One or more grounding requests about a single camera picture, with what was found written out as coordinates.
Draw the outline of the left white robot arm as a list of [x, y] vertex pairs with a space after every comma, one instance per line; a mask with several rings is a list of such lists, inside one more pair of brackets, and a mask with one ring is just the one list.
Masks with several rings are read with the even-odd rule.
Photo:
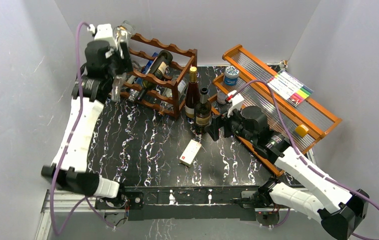
[[84, 54], [86, 63], [76, 75], [65, 134], [52, 163], [42, 167], [41, 176], [53, 190], [105, 198], [114, 208], [121, 208], [127, 202], [121, 184], [88, 171], [87, 160], [93, 132], [114, 79], [133, 70], [129, 45], [120, 42], [112, 47], [105, 40], [93, 40]]

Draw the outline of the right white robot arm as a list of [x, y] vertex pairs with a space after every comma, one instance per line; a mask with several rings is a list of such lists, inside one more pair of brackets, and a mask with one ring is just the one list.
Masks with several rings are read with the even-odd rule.
[[258, 155], [289, 173], [309, 191], [297, 190], [271, 177], [256, 191], [242, 191], [241, 198], [234, 199], [236, 204], [251, 208], [287, 206], [320, 223], [336, 240], [347, 240], [366, 217], [367, 201], [327, 181], [316, 165], [303, 163], [302, 155], [296, 153], [287, 137], [269, 126], [258, 106], [224, 111], [204, 129], [217, 141], [220, 128], [225, 138], [236, 136], [248, 141]]

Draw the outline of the clear glass bottle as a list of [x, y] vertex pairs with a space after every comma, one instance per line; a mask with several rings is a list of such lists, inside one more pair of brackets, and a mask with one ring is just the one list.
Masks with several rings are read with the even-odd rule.
[[126, 81], [127, 74], [133, 71], [129, 51], [129, 41], [135, 33], [135, 27], [127, 20], [124, 20], [121, 25], [117, 26], [113, 31], [117, 50], [113, 55], [113, 70], [114, 79], [112, 83], [111, 100], [119, 102], [121, 96], [121, 88]]

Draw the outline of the dark red wine bottle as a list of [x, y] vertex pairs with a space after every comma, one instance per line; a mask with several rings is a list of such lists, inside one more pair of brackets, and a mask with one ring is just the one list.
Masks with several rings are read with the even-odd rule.
[[185, 115], [193, 119], [195, 115], [195, 105], [200, 100], [200, 90], [198, 84], [198, 69], [191, 66], [189, 69], [189, 83], [185, 95]]

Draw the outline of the green wine bottle brown label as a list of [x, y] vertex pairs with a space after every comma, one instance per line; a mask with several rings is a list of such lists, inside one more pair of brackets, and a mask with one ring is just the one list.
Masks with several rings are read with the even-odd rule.
[[206, 132], [205, 127], [209, 125], [212, 117], [212, 105], [208, 98], [209, 89], [207, 87], [201, 88], [199, 102], [194, 107], [194, 124], [197, 134]]

